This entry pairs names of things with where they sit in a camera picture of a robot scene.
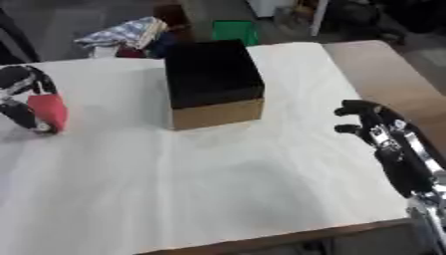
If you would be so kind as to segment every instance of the brown cardboard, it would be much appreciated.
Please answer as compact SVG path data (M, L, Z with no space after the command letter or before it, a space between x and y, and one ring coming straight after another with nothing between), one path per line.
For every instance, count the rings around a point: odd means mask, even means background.
M172 110L175 130L205 128L258 120L262 115L263 99L227 104Z

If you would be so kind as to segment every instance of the table edge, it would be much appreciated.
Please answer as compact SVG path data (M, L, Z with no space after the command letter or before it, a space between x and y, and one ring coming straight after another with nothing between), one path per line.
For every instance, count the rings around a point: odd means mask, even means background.
M340 235L353 234L373 229L387 228L405 225L410 222L408 218L393 220L375 221L363 224L349 226L331 227L319 230L309 230L274 236L265 236L254 239L228 241L202 246L194 246L179 249L159 250L135 255L201 255L201 254L220 254L252 251L277 245L291 244L299 241L307 241L321 238L328 238Z

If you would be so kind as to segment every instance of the clothes pile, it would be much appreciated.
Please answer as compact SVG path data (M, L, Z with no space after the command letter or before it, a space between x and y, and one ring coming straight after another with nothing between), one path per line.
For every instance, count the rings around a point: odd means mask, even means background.
M162 58L165 48L174 43L167 24L154 17L144 17L95 32L75 40L92 57Z

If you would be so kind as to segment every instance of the cardboard box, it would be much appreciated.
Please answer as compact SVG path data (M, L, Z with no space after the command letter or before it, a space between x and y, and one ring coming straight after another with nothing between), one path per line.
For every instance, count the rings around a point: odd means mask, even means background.
M261 117L265 85L241 41L176 45L165 66L174 129Z

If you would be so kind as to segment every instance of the chair leg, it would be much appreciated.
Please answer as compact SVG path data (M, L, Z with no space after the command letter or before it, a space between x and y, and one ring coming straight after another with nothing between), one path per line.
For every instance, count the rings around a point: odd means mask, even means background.
M39 55L34 50L34 47L25 36L25 34L15 25L12 18L10 18L2 8L0 8L0 28L14 40L19 48L25 53L31 62L40 62Z

